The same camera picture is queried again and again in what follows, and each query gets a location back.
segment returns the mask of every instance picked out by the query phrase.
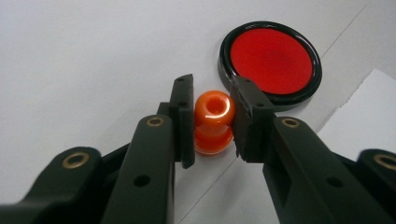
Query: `round red disc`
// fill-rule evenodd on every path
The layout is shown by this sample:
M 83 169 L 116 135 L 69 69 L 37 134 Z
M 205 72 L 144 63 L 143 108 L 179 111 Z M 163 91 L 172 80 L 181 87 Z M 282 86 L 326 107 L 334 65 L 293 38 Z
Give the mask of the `round red disc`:
M 247 30 L 238 36 L 231 47 L 231 61 L 239 76 L 272 94 L 300 91 L 313 73 L 305 48 L 290 35 L 268 28 Z

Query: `orange ball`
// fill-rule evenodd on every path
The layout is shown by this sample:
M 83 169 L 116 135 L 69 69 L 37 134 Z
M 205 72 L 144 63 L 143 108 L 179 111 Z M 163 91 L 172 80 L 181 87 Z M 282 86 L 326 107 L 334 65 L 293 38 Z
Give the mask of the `orange ball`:
M 223 151 L 233 140 L 235 105 L 222 91 L 207 91 L 195 103 L 195 150 L 206 156 Z

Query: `white background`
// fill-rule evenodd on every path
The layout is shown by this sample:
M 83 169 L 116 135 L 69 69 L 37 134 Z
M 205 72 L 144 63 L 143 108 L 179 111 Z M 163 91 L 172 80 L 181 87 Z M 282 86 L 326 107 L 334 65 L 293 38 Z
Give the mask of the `white background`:
M 106 155 L 128 143 L 179 76 L 194 74 L 195 97 L 226 91 L 220 43 L 250 21 L 283 23 L 316 47 L 322 84 L 285 113 L 315 131 L 373 68 L 396 78 L 394 0 L 0 0 L 0 203 L 70 147 Z M 177 165 L 175 223 L 277 223 L 262 165 L 234 151 Z

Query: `brass insert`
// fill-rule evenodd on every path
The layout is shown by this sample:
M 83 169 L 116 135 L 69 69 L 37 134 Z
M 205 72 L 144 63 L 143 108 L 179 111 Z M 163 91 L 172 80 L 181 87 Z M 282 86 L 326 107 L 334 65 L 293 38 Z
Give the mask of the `brass insert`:
M 64 159 L 62 166 L 65 169 L 76 169 L 90 159 L 90 154 L 86 152 L 75 152 Z
M 390 169 L 396 171 L 396 158 L 390 155 L 385 154 L 377 154 L 374 156 L 374 160 L 376 163 Z
M 161 126 L 165 123 L 165 120 L 163 120 L 162 118 L 159 117 L 154 117 L 151 119 L 148 119 L 147 121 L 147 125 L 151 126 L 151 127 L 158 127 Z
M 282 119 L 282 123 L 290 128 L 297 128 L 300 123 L 295 119 Z

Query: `white paper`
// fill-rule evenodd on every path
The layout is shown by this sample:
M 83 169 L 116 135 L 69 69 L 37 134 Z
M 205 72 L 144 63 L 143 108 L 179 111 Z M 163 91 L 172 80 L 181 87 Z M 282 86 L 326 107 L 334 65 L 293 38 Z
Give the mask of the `white paper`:
M 396 80 L 374 69 L 318 135 L 331 151 L 354 161 L 368 148 L 396 153 Z

